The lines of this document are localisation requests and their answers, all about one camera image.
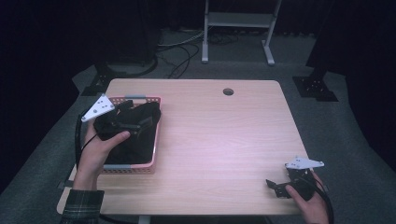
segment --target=black tripod base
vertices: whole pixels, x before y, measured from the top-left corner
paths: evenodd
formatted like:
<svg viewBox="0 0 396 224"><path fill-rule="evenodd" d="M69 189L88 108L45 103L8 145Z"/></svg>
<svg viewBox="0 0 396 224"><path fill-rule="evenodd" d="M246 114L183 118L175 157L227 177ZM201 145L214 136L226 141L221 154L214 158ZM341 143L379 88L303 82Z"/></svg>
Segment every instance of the black tripod base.
<svg viewBox="0 0 396 224"><path fill-rule="evenodd" d="M99 76L96 75L91 83L91 86L85 87L81 96L95 96L98 93L104 93L107 90L109 82L110 80L107 83L103 83Z"/></svg>
<svg viewBox="0 0 396 224"><path fill-rule="evenodd" d="M312 77L293 77L301 97L316 98L317 101L338 102L332 91L329 91L323 80L313 79Z"/></svg>

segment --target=plaid sleeve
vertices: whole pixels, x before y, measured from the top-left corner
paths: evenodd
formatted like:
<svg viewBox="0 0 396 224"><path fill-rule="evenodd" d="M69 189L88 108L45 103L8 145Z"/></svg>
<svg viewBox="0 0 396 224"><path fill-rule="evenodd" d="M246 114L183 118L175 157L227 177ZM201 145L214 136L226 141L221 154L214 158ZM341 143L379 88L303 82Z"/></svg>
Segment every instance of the plaid sleeve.
<svg viewBox="0 0 396 224"><path fill-rule="evenodd" d="M71 189L62 214L61 224L98 223L105 192Z"/></svg>

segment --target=gray carpet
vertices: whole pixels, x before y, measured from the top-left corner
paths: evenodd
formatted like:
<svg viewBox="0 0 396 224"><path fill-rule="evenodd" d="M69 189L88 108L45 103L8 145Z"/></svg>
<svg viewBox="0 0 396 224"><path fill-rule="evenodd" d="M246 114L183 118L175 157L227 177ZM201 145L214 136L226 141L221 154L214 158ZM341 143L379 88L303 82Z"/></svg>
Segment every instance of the gray carpet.
<svg viewBox="0 0 396 224"><path fill-rule="evenodd" d="M188 34L165 33L164 43L175 43ZM240 35L225 46L209 46L209 64L201 64L201 52L191 59L181 78L265 79L280 83L290 111L311 159L324 161L317 173L330 189L335 223L396 223L396 174L368 146L354 119L347 99L343 76L328 73L325 82L338 103L301 98L292 77L309 76L304 66L315 39L311 36L273 37L271 49L276 66L265 62L262 36ZM187 54L171 49L159 55L158 67L140 78L164 78L170 63L182 62ZM147 67L112 65L129 73ZM74 77L80 91L91 84L93 66ZM80 96L48 132L29 160L0 196L1 223L57 223L56 205L62 194L58 183L68 176L74 164L74 131L77 115L91 105L96 96ZM135 220L134 217L114 217ZM304 223L300 216L270 217L273 223ZM256 223L240 219L240 223Z"/></svg>

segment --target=white shelf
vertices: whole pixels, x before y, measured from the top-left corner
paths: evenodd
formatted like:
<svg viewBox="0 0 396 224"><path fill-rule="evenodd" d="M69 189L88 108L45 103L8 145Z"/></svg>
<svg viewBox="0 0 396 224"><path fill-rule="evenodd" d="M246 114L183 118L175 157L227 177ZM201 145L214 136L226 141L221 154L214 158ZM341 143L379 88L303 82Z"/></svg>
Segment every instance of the white shelf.
<svg viewBox="0 0 396 224"><path fill-rule="evenodd" d="M207 17L209 26L269 28L273 15L209 12Z"/></svg>

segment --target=hand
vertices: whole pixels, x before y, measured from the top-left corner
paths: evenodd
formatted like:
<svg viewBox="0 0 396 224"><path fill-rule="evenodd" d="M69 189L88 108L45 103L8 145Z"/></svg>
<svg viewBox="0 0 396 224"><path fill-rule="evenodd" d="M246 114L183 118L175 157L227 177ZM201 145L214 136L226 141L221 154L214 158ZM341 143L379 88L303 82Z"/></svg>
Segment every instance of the hand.
<svg viewBox="0 0 396 224"><path fill-rule="evenodd" d="M96 130L93 128L93 120L90 120L85 135L85 143L95 135ZM102 173L108 153L113 147L128 139L130 135L129 132L118 133L106 141L102 141L98 136L95 136L82 151L73 189L96 190L97 178Z"/></svg>
<svg viewBox="0 0 396 224"><path fill-rule="evenodd" d="M312 172L314 178L322 184L319 177ZM286 191L291 198L297 203L297 206L303 213L303 218L307 224L328 224L329 219L327 216L326 203L320 197L318 193L314 193L314 196L309 200L305 201L300 194L290 185L286 186Z"/></svg>

